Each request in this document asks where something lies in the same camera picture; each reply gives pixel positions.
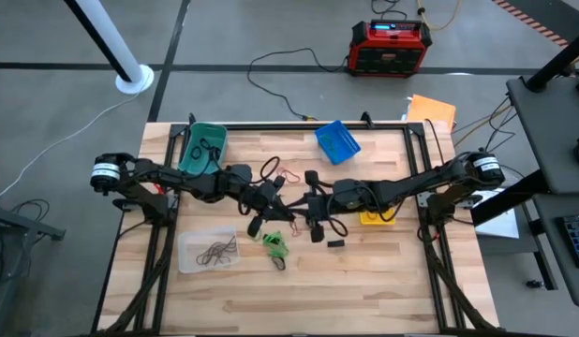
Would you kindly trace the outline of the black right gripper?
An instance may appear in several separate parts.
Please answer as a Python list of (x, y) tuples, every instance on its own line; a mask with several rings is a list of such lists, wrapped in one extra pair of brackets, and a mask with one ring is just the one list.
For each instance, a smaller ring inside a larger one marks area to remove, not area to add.
[(330, 199), (326, 195), (317, 195), (319, 187), (319, 175), (314, 170), (307, 170), (304, 173), (304, 181), (309, 187), (309, 194), (297, 201), (297, 206), (305, 205), (305, 208), (298, 208), (296, 212), (310, 221), (310, 238), (313, 243), (322, 242), (324, 239), (324, 228), (317, 220), (327, 220), (330, 215), (327, 210), (327, 203)]

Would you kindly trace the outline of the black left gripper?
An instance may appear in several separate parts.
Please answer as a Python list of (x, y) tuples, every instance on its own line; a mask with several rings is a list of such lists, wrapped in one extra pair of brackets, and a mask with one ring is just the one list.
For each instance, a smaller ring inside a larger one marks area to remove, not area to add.
[[(277, 187), (272, 181), (265, 181), (256, 186), (249, 184), (242, 191), (242, 215), (251, 211), (273, 218), (274, 221), (293, 221), (294, 213), (285, 206), (278, 206)], [(262, 218), (255, 216), (248, 225), (246, 233), (255, 238), (260, 232)]]

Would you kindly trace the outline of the yellow plastic basket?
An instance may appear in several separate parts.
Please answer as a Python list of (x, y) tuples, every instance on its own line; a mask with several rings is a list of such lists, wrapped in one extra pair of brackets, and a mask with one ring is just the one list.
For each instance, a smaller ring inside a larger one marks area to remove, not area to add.
[(394, 209), (389, 209), (383, 215), (381, 215), (383, 222), (381, 221), (371, 221), (366, 217), (367, 212), (360, 212), (360, 222), (363, 226), (386, 226), (386, 225), (393, 225), (395, 220), (393, 219)]

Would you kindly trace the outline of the clear plastic bin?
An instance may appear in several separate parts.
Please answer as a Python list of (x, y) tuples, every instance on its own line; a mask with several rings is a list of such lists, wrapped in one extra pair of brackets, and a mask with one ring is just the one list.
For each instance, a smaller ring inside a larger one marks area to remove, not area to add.
[(214, 227), (209, 229), (183, 232), (178, 236), (178, 270), (183, 274), (199, 273), (215, 269), (226, 269), (240, 261), (239, 244), (231, 262), (204, 267), (196, 263), (196, 257), (208, 250), (215, 242), (227, 243), (231, 237), (237, 241), (236, 228), (233, 226)]

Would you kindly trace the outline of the teal plastic basket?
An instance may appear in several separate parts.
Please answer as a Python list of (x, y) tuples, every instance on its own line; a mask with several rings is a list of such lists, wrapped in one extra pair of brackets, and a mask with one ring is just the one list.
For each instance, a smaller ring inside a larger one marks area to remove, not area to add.
[[(210, 143), (221, 149), (221, 156), (218, 162), (209, 161), (205, 155), (194, 160), (190, 156), (193, 147), (200, 146), (201, 138), (206, 138)], [(228, 131), (222, 125), (208, 123), (194, 123), (190, 126), (190, 139), (186, 146), (186, 151), (178, 169), (187, 174), (190, 178), (197, 178), (204, 174), (210, 174), (222, 169), (228, 142)]]

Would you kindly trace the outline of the orange paper sheet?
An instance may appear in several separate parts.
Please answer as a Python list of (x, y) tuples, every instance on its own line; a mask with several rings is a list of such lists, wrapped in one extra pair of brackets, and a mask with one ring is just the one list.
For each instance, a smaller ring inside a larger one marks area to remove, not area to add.
[(423, 95), (413, 95), (409, 99), (406, 119), (408, 121), (445, 122), (452, 131), (456, 116), (456, 106)]

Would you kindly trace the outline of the red black power station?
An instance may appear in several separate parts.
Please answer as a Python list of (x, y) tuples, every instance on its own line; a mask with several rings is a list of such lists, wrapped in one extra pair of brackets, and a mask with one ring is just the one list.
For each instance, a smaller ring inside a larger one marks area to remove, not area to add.
[(371, 20), (351, 28), (348, 73), (354, 77), (408, 78), (416, 74), (432, 39), (422, 21)]

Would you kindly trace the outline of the white paper sheet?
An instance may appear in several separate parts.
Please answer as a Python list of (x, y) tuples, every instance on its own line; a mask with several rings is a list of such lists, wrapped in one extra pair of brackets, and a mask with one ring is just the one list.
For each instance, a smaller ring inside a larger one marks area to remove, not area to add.
[[(473, 207), (481, 205), (483, 202), (501, 193), (503, 188), (497, 188), (495, 190), (478, 191), (474, 192), (474, 197), (481, 197), (480, 201), (473, 204)], [(516, 222), (515, 212), (510, 209), (501, 215), (482, 223), (475, 228), (477, 234), (488, 235), (493, 237), (507, 238), (507, 239), (519, 239), (519, 230)]]

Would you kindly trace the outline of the black support beam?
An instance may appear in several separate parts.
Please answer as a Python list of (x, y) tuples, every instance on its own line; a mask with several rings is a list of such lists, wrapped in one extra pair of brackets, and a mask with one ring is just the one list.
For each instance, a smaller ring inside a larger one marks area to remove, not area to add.
[(527, 175), (518, 183), (483, 201), (471, 210), (474, 226), (479, 226), (518, 206), (540, 193), (549, 192), (549, 186), (540, 169)]

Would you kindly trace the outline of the grey desk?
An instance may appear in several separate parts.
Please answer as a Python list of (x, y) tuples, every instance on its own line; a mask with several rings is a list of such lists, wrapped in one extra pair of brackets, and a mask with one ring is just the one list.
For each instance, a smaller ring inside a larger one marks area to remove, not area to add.
[(551, 268), (557, 275), (557, 285), (568, 292), (572, 303), (579, 307), (579, 268), (565, 242), (560, 218), (579, 215), (578, 195), (538, 194), (532, 198), (541, 224)]

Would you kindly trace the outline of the grey side table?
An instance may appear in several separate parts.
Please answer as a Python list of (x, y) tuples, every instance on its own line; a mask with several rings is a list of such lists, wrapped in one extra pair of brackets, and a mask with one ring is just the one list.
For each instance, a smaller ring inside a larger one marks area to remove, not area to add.
[(551, 192), (579, 194), (579, 91), (576, 78), (557, 78), (534, 93), (521, 79), (506, 83), (527, 140)]

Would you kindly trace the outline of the black metal stand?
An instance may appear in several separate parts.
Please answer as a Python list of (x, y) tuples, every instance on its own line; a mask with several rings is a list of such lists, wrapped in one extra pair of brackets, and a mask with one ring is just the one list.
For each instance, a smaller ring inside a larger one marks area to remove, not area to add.
[(66, 231), (42, 222), (50, 210), (45, 199), (26, 200), (11, 210), (0, 206), (0, 332), (18, 283), (31, 269), (31, 252), (44, 238), (64, 239)]

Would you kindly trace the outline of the backlit keyboard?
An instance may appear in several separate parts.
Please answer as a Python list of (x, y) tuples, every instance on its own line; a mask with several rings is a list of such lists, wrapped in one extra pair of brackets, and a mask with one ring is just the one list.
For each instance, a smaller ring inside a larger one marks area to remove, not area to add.
[(565, 241), (576, 267), (579, 268), (579, 215), (557, 217), (556, 222), (560, 235)]

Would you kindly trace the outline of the striped hazard tape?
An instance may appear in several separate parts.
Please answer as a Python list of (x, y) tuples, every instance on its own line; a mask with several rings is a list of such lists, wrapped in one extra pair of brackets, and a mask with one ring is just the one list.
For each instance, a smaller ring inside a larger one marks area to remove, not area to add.
[(501, 7), (503, 10), (508, 12), (519, 22), (522, 22), (523, 24), (535, 30), (537, 33), (541, 34), (543, 37), (546, 37), (548, 40), (558, 45), (561, 49), (564, 49), (569, 46), (569, 41), (566, 38), (561, 37), (553, 30), (547, 28), (545, 25), (538, 22), (531, 16), (528, 16), (524, 11), (514, 6), (513, 4), (509, 3), (507, 0), (491, 0), (491, 1), (495, 5)]

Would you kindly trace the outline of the black table frame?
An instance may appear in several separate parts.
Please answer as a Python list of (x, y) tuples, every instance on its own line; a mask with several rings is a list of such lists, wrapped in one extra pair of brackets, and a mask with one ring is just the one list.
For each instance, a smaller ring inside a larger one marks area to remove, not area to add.
[[(222, 169), (247, 164), (252, 182), (274, 180), (285, 168), (299, 183), (279, 189), (284, 205), (309, 193), (304, 173), (314, 170), (329, 194), (342, 179), (397, 181), (441, 166), (456, 157), (444, 126), (380, 122), (369, 129), (351, 124), (363, 149), (333, 165), (315, 136), (314, 122), (230, 124)], [(178, 137), (173, 125), (144, 130), (141, 154), (132, 155), (178, 169), (190, 126)], [(481, 335), (497, 331), (493, 300), (473, 226), (432, 225), (424, 218), (427, 198), (444, 186), (407, 198), (393, 225), (363, 226), (359, 212), (339, 214), (348, 236), (326, 221), (322, 242), (313, 243), (303, 216), (290, 222), (263, 222), (263, 234), (282, 233), (289, 254), (279, 271), (269, 248), (247, 233), (254, 211), (242, 215), (232, 198), (205, 203), (185, 191), (162, 187), (173, 221), (144, 219), (137, 205), (125, 204), (103, 297), (92, 332), (97, 337), (157, 335)], [(178, 270), (178, 236), (183, 232), (233, 226), (240, 261), (226, 269), (183, 274)], [(328, 248), (328, 241), (344, 247)]]

